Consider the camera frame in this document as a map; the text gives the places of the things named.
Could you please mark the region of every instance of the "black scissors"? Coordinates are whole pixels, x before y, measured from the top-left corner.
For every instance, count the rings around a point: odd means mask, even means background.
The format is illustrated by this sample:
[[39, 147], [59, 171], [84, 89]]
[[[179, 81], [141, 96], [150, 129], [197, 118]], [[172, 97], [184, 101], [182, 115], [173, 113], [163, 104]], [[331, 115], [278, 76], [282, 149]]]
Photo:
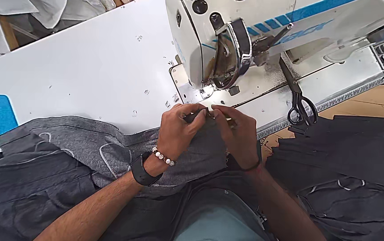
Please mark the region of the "black scissors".
[[[287, 68], [286, 63], [284, 63], [282, 58], [280, 58], [279, 63], [281, 66], [281, 70], [283, 71], [283, 74], [286, 77], [287, 84], [289, 85], [290, 90], [292, 91], [293, 96], [292, 108], [287, 113], [287, 119], [292, 125], [302, 125], [305, 123], [307, 126], [311, 126], [317, 123], [318, 112], [315, 108], [315, 105], [308, 98], [302, 96], [302, 90], [299, 87], [298, 82], [293, 77], [292, 73], [290, 73], [290, 70]], [[312, 116], [308, 116], [302, 101], [304, 101], [311, 108], [311, 111], [313, 113]], [[292, 120], [291, 115], [293, 113], [294, 116], [296, 116], [296, 120]]]

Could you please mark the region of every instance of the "beaded bracelet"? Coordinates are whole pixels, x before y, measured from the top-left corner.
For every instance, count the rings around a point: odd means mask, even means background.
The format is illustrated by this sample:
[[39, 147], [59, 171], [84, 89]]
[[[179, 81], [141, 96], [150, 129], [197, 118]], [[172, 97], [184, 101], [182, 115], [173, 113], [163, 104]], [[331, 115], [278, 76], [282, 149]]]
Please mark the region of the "beaded bracelet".
[[158, 151], [157, 147], [152, 148], [152, 152], [153, 154], [155, 154], [156, 157], [163, 160], [165, 163], [169, 164], [170, 166], [174, 166], [177, 163], [176, 161], [172, 161], [166, 156], [162, 155], [162, 153]]

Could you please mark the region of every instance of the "machine logo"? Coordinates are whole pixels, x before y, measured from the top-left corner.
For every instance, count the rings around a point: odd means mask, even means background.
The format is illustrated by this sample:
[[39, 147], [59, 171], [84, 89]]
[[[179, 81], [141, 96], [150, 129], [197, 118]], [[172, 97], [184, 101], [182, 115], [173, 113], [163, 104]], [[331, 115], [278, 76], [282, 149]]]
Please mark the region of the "machine logo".
[[274, 46], [279, 45], [280, 43], [285, 43], [285, 42], [294, 40], [294, 39], [296, 39], [296, 38], [298, 38], [298, 37], [305, 36], [305, 35], [307, 35], [307, 34], [310, 34], [310, 33], [315, 32], [315, 31], [321, 30], [321, 29], [323, 29], [323, 27], [324, 27], [326, 24], [328, 24], [328, 23], [330, 23], [330, 22], [332, 22], [332, 21], [333, 21], [333, 19], [330, 20], [330, 21], [321, 23], [321, 24], [319, 24], [319, 25], [315, 25], [315, 26], [309, 27], [309, 28], [307, 28], [306, 30], [301, 30], [301, 31], [299, 31], [299, 32], [292, 33], [292, 34], [290, 34], [290, 35], [286, 35], [286, 36], [282, 37], [282, 38], [280, 39], [280, 41], [278, 41], [276, 44], [274, 44]]

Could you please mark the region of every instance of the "black wristband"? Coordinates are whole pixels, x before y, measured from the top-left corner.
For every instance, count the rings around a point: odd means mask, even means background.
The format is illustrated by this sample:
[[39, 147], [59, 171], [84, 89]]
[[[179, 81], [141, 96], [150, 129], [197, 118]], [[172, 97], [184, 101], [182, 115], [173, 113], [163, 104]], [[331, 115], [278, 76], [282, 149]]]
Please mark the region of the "black wristband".
[[154, 184], [157, 180], [159, 180], [163, 173], [159, 174], [156, 177], [152, 177], [149, 173], [146, 172], [144, 169], [144, 162], [147, 160], [147, 158], [152, 155], [151, 151], [146, 151], [145, 153], [141, 154], [133, 163], [131, 163], [131, 171], [132, 176], [138, 182], [139, 184], [143, 186], [150, 186]]
[[257, 153], [258, 154], [258, 162], [254, 166], [247, 168], [247, 169], [243, 169], [240, 167], [243, 172], [251, 171], [251, 170], [257, 168], [262, 163], [262, 147], [261, 147], [261, 142], [259, 140], [256, 143], [256, 148], [257, 148], [257, 152], [258, 152]]

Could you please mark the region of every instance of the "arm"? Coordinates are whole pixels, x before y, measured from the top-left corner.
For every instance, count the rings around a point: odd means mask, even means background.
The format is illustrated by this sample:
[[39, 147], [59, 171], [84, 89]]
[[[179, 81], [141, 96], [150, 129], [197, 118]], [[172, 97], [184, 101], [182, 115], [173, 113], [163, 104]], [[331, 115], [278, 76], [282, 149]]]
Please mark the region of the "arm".
[[[228, 151], [239, 166], [248, 169], [258, 162], [256, 120], [232, 107], [213, 105], [213, 115]], [[263, 167], [247, 172], [254, 183], [261, 211], [271, 231], [281, 241], [326, 240], [305, 211], [278, 185]]]
[[[158, 150], [176, 160], [189, 146], [192, 137], [205, 123], [205, 110], [187, 124], [182, 117], [203, 108], [199, 104], [175, 105], [163, 114], [159, 130]], [[144, 169], [151, 176], [163, 173], [168, 164], [151, 155], [144, 162]], [[61, 215], [51, 223], [35, 241], [96, 241], [104, 233], [123, 207], [143, 188], [132, 172], [127, 172], [103, 189]]]
[[247, 172], [253, 180], [261, 211], [271, 231], [284, 240], [326, 240], [305, 211], [278, 185], [268, 171], [259, 165]]

